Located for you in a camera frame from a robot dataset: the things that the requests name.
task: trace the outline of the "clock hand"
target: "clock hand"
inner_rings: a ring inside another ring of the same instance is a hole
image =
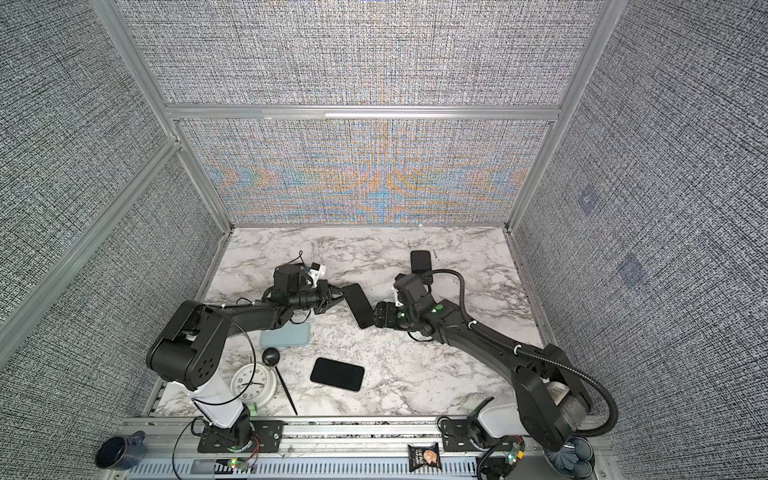
[[[238,385],[238,386],[237,386],[237,388],[239,389],[239,388],[241,388],[241,387],[244,387],[244,386],[248,386],[248,385],[261,385],[261,387],[262,387],[262,388],[264,387],[264,384],[263,384],[263,383],[258,383],[258,382],[251,382],[251,383],[243,383],[243,384],[240,384],[240,385]]]

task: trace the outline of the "metal vent panel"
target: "metal vent panel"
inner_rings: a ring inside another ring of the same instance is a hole
[[[235,223],[505,221],[544,121],[183,120]]]
[[[409,472],[407,458],[260,458],[250,472],[253,478],[474,478],[475,457],[441,458],[442,470],[425,467]],[[184,478],[248,478],[249,472],[232,474],[213,458],[176,460]],[[176,478],[168,458],[151,458],[128,472],[130,480]]]
[[[173,103],[559,104],[601,0],[118,0]]]

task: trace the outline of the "black cable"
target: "black cable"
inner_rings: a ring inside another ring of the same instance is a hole
[[[491,455],[493,455],[493,452],[498,450],[498,447],[502,446],[502,443],[504,443],[506,439],[507,439],[506,436],[501,437],[498,440],[498,442],[496,442],[496,445],[493,445],[490,449],[486,450],[483,456],[480,457],[480,461],[478,462],[477,472],[475,472],[477,474],[478,480],[482,480],[482,478],[480,477],[480,471],[482,470],[483,464],[485,464],[488,461]]]
[[[563,363],[555,362],[554,360],[551,360],[545,356],[538,355],[537,353],[527,352],[522,349],[520,342],[517,342],[513,339],[510,339],[507,336],[502,335],[501,333],[493,330],[489,326],[483,325],[477,320],[473,320],[467,313],[467,309],[464,304],[464,292],[465,292],[464,277],[459,272],[455,270],[448,270],[448,269],[430,270],[429,272],[422,273],[419,277],[423,278],[433,273],[449,273],[458,278],[458,308],[462,312],[462,318],[467,323],[467,327],[472,332],[475,332],[475,334],[479,335],[481,338],[489,341],[490,343],[493,343],[496,346],[500,346],[504,349],[507,349],[513,352],[515,355],[522,354],[527,356],[528,358],[537,359],[542,362],[549,363],[550,365],[554,365],[560,369],[565,369],[573,373],[580,379],[584,380],[586,383],[589,383],[590,385],[592,385],[594,389],[596,389],[598,393],[600,393],[603,399],[605,399],[605,402],[608,404],[608,418],[605,420],[605,422],[603,422],[603,425],[600,425],[599,427],[595,427],[594,429],[589,429],[589,430],[576,430],[573,433],[574,435],[580,435],[582,437],[597,437],[600,435],[605,435],[606,433],[611,431],[613,427],[616,426],[616,422],[618,422],[618,419],[619,419],[619,408],[616,405],[616,402],[614,401],[613,396],[611,396],[608,390],[605,387],[603,387],[596,379],[592,378],[588,374],[582,372],[581,370],[573,366],[568,366]]]
[[[301,256],[302,253],[304,253],[304,250],[299,250],[299,256],[298,257],[294,258],[290,262],[285,262],[283,265],[290,265],[291,263],[293,263],[293,262],[295,262],[297,260],[301,260],[302,266],[306,266],[306,264],[304,263],[304,257]]]
[[[307,319],[310,317],[310,315],[311,315],[311,314],[312,314],[312,309],[310,308],[310,311],[306,313],[306,316],[304,317],[304,320],[302,320],[302,321],[300,321],[300,322],[294,322],[294,321],[293,321],[293,318],[289,318],[288,320],[289,320],[289,321],[290,321],[290,322],[291,322],[293,325],[301,325],[302,323],[306,322],[306,320],[307,320]]]
[[[595,427],[593,429],[589,430],[575,430],[573,432],[573,435],[579,436],[579,437],[599,437],[600,435],[605,435],[606,433],[610,432],[613,427],[616,426],[616,422],[619,420],[619,407],[616,405],[616,402],[614,401],[614,397],[611,395],[608,390],[602,386],[597,380],[593,379],[591,376],[587,375],[586,373],[582,372],[581,370],[574,368],[572,366],[565,365],[564,363],[555,362],[554,360],[550,360],[545,356],[538,355],[537,353],[533,352],[526,352],[522,348],[518,349],[518,354],[527,356],[528,358],[541,360],[542,362],[547,362],[551,365],[554,365],[558,367],[559,369],[567,370],[577,377],[584,380],[586,383],[589,383],[594,387],[595,390],[600,393],[600,395],[605,399],[605,402],[608,404],[608,418],[605,419],[605,422],[603,422],[603,425],[600,425],[599,427]]]
[[[192,421],[191,421],[191,422],[187,423],[187,424],[184,426],[184,428],[183,428],[183,429],[181,429],[181,433],[179,434],[179,436],[178,436],[178,437],[176,437],[176,443],[174,443],[174,449],[170,451],[170,466],[171,466],[171,467],[173,467],[173,469],[174,469],[174,475],[176,475],[176,478],[178,478],[179,480],[182,480],[182,478],[179,476],[179,472],[177,472],[177,471],[176,471],[176,447],[178,447],[178,446],[179,446],[179,440],[181,440],[181,436],[184,434],[184,432],[186,432],[186,431],[187,431],[187,427],[189,427],[189,430],[190,430],[190,432],[192,433],[192,435],[195,435],[195,436],[198,436],[198,437],[199,437],[199,435],[198,435],[198,434],[196,434],[196,433],[194,432],[194,430],[192,429],[192,425],[193,425],[193,424],[194,424],[194,423],[195,423],[197,420],[205,420],[205,419],[204,419],[203,417],[195,417],[195,418],[193,418],[193,419],[192,419]]]
[[[556,362],[552,359],[547,358],[546,356],[539,355],[535,352],[529,352],[525,349],[523,349],[522,345],[519,342],[515,342],[513,339],[508,338],[507,336],[502,335],[501,333],[493,330],[491,327],[483,325],[482,323],[475,320],[475,323],[473,323],[473,327],[471,328],[472,332],[475,332],[475,334],[479,335],[481,338],[487,340],[490,343],[493,343],[496,346],[499,346],[503,349],[506,349],[515,355],[523,355],[527,356],[531,359],[536,359],[541,362],[549,363],[550,365],[554,365],[558,367],[559,369],[567,370],[580,379],[584,380],[586,383],[589,383],[594,387],[595,390],[600,393],[600,395],[605,399],[605,402],[608,404],[608,418],[603,422],[603,425],[600,425],[599,427],[595,427],[593,429],[589,430],[575,430],[573,432],[573,435],[582,436],[582,437],[598,437],[600,435],[605,435],[606,433],[610,432],[613,427],[616,426],[616,422],[618,422],[619,419],[619,408],[616,405],[616,402],[614,401],[614,397],[611,395],[608,390],[602,386],[596,379],[589,376],[587,373],[582,372],[581,370],[565,365],[564,363]]]
[[[435,339],[426,339],[426,340],[419,340],[416,337],[414,337],[410,332],[407,332],[408,336],[414,339],[416,342],[434,342]]]
[[[240,326],[240,324],[239,324],[239,323],[235,322],[235,321],[234,321],[234,320],[232,320],[230,317],[226,317],[226,318],[227,318],[227,319],[228,319],[228,320],[229,320],[229,321],[230,321],[230,322],[231,322],[233,325],[235,325],[237,328],[239,328],[239,329],[240,329],[240,331],[241,331],[241,332],[243,332],[243,335],[245,335],[245,338],[248,340],[248,343],[250,344],[250,351],[251,351],[251,352],[252,352],[252,354],[253,354],[253,364],[254,364],[254,365],[256,365],[256,348],[253,346],[253,342],[251,342],[251,340],[250,340],[250,337],[248,336],[248,333],[247,333],[247,332],[246,332],[246,331],[243,329],[243,327],[242,327],[242,326]],[[256,375],[256,367],[254,366],[254,368],[252,368],[252,369],[251,369],[251,372],[250,372],[250,380],[248,380],[248,383],[250,383],[250,382],[252,382],[252,381],[253,381],[253,377],[254,377],[255,375]],[[248,390],[248,389],[242,389],[242,390],[240,391],[240,393],[238,393],[238,394],[237,394],[237,395],[236,395],[236,396],[235,396],[233,399],[229,399],[229,400],[227,400],[226,402],[220,402],[220,403],[209,403],[209,402],[204,402],[203,400],[198,400],[198,399],[191,399],[191,400],[192,400],[192,403],[202,403],[203,405],[212,405],[212,406],[218,406],[218,405],[226,405],[227,403],[231,403],[231,402],[234,402],[235,400],[239,399],[241,396],[243,396],[243,394],[245,393],[245,391],[246,391],[246,390]]]
[[[456,278],[458,278],[458,309],[462,312],[462,318],[465,322],[470,323],[472,321],[472,318],[467,313],[467,308],[464,304],[464,276],[461,275],[456,270],[450,270],[447,268],[438,268],[437,270],[430,270],[429,272],[424,272],[421,275],[419,275],[419,278],[424,278],[426,276],[432,275],[433,273],[449,273]]]
[[[448,417],[448,416],[445,416],[445,415],[439,416],[437,418],[437,429],[440,431],[440,433],[442,433],[443,435],[448,436],[448,437],[452,437],[454,435],[450,435],[448,433],[445,433],[445,430],[442,429],[442,426],[440,425],[440,422],[442,420],[450,420],[450,419],[451,419],[451,417]]]

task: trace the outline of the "smartphone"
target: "smartphone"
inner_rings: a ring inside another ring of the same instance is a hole
[[[341,289],[344,294],[344,300],[349,305],[349,309],[352,310],[352,315],[355,317],[357,326],[360,329],[366,329],[369,326],[373,326],[373,308],[368,303],[368,297],[365,292],[362,291],[359,283],[353,283],[352,285],[343,286]]]
[[[421,275],[432,269],[432,257],[429,250],[413,250],[411,252],[411,273]],[[432,285],[432,275],[422,278],[422,283]]]
[[[315,367],[312,369],[310,380],[351,392],[359,392],[362,385],[362,375],[365,372],[366,369],[359,365],[321,357],[315,360]]]

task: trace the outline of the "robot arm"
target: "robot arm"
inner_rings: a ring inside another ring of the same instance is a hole
[[[217,371],[224,343],[237,333],[278,329],[290,321],[294,310],[312,308],[321,314],[343,300],[339,288],[313,275],[314,270],[324,270],[315,266],[309,272],[302,264],[277,267],[274,286],[250,305],[215,306],[187,300],[155,339],[147,353],[147,367],[178,384],[207,417],[203,436],[215,435],[235,449],[250,442],[250,411],[235,400]]]
[[[613,428],[618,414],[610,394],[591,377],[574,368],[565,352],[554,345],[540,349],[510,339],[471,318],[462,311],[461,305],[448,300],[436,302],[424,287],[422,277],[438,272],[398,276],[395,290],[402,306],[379,302],[374,311],[375,325],[431,336],[437,342],[464,350],[491,367],[515,389],[522,425],[548,449],[559,450],[575,433],[597,436]],[[452,270],[445,273],[459,276],[463,291],[463,278]],[[591,431],[578,431],[593,406],[582,379],[598,389],[610,410],[606,423]],[[483,425],[482,415],[473,414],[471,419],[478,423],[474,435],[478,445],[488,448],[498,440],[488,435],[489,431],[498,429]],[[504,432],[502,435],[515,433]]]
[[[163,380],[185,389],[209,420],[203,436],[215,435],[219,443],[233,449],[245,448],[250,443],[250,413],[242,402],[233,398],[217,373],[224,342],[238,332],[280,328],[290,320],[294,310],[314,308],[315,314],[320,314],[343,300],[340,289],[326,280],[318,280],[322,266],[315,267],[313,264],[309,272],[303,264],[277,267],[274,286],[262,300],[250,305],[212,306],[186,301],[155,340],[147,354],[147,366]],[[422,276],[438,272],[440,270],[434,270]],[[463,278],[452,270],[449,273],[459,277],[463,292]],[[375,325],[431,336],[437,342],[464,350],[494,369],[514,387],[521,423],[543,446],[559,450],[571,434],[603,435],[615,425],[618,414],[610,394],[574,368],[557,346],[539,349],[503,336],[471,318],[463,308],[463,301],[459,305],[448,300],[436,302],[418,275],[398,276],[395,289],[402,305],[379,302],[374,311]],[[357,300],[367,303],[365,294],[360,295],[362,299]],[[370,318],[359,320],[366,324]],[[589,431],[577,430],[593,405],[582,379],[602,394],[609,407],[608,420]],[[483,418],[482,411],[470,415],[474,422],[470,434],[482,447],[490,447],[499,436],[518,433],[499,432],[489,425],[492,420],[484,422]]]

